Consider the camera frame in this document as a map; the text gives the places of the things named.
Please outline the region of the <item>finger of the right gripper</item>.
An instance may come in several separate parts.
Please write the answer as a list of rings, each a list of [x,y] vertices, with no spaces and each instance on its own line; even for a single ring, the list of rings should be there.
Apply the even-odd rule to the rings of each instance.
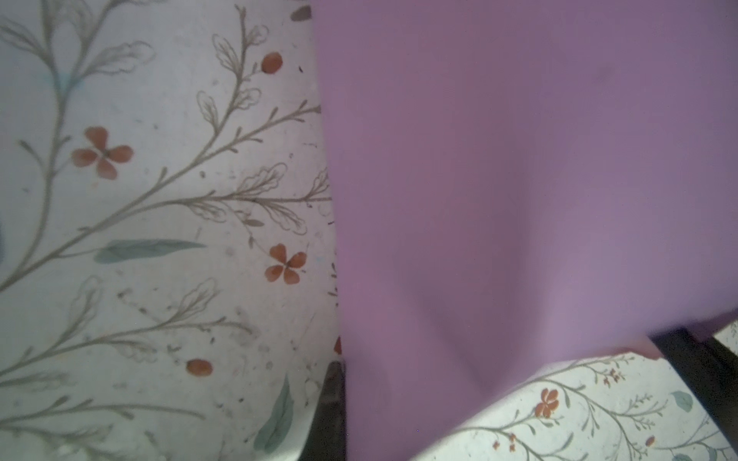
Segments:
[[[737,451],[737,355],[714,337],[700,341],[686,328],[652,336],[651,342]]]

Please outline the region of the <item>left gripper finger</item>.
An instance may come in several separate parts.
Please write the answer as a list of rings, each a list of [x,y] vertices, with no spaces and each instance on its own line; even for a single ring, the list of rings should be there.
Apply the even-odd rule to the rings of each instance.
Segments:
[[[346,380],[341,361],[327,369],[307,440],[299,461],[346,461]]]

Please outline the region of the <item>pink wrapping paper sheet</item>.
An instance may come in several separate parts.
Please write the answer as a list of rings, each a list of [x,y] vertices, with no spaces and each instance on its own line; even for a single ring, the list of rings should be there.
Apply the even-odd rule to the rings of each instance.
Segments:
[[[737,307],[733,1],[315,1],[348,456]]]

